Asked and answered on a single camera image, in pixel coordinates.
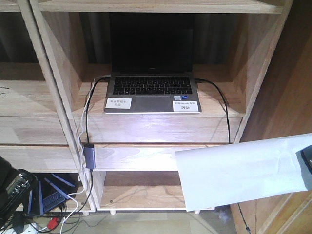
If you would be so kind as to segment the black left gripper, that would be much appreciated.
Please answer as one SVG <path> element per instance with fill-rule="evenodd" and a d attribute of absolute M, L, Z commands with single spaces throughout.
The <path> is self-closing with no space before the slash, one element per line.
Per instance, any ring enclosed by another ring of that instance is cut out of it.
<path fill-rule="evenodd" d="M 15 169 L 0 158 L 0 218 L 8 219 L 32 190 L 37 178 L 24 169 Z"/>

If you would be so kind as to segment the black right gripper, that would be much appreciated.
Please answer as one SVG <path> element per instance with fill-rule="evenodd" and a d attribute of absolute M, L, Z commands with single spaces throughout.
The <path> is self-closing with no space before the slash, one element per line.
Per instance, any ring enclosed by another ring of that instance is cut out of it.
<path fill-rule="evenodd" d="M 300 151 L 302 163 L 300 164 L 302 175 L 312 174 L 312 146 L 307 146 Z"/>

